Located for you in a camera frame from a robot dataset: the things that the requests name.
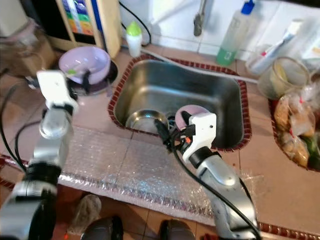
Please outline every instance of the colorful label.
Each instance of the colorful label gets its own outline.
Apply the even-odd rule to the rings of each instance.
[[[85,0],[62,0],[73,33],[93,35]]]

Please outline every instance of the blue bottle cap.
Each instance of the blue bottle cap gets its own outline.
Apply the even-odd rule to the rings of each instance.
[[[255,4],[254,4],[253,0],[249,0],[249,1],[245,2],[243,5],[243,8],[241,10],[241,13],[245,14],[245,15],[249,15],[252,12],[252,10],[254,9],[254,6],[255,6]]]

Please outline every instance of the cup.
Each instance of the cup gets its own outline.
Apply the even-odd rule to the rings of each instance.
[[[258,89],[271,100],[278,100],[292,89],[300,89],[310,82],[307,68],[290,57],[278,57],[258,80]]]

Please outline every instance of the bubble wrap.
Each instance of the bubble wrap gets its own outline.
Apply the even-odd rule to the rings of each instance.
[[[59,183],[214,225],[203,188],[164,146],[75,127]]]

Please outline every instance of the wall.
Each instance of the wall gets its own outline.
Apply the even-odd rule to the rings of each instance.
[[[202,35],[196,37],[194,17],[201,0],[121,0],[149,27],[152,43],[169,48],[217,55],[232,16],[242,8],[243,0],[207,0]],[[310,8],[276,0],[256,0],[253,22],[247,39],[237,58],[246,60],[250,52],[261,44],[279,41],[292,19],[315,16],[320,8]],[[134,17],[121,8],[123,23],[127,26]]]

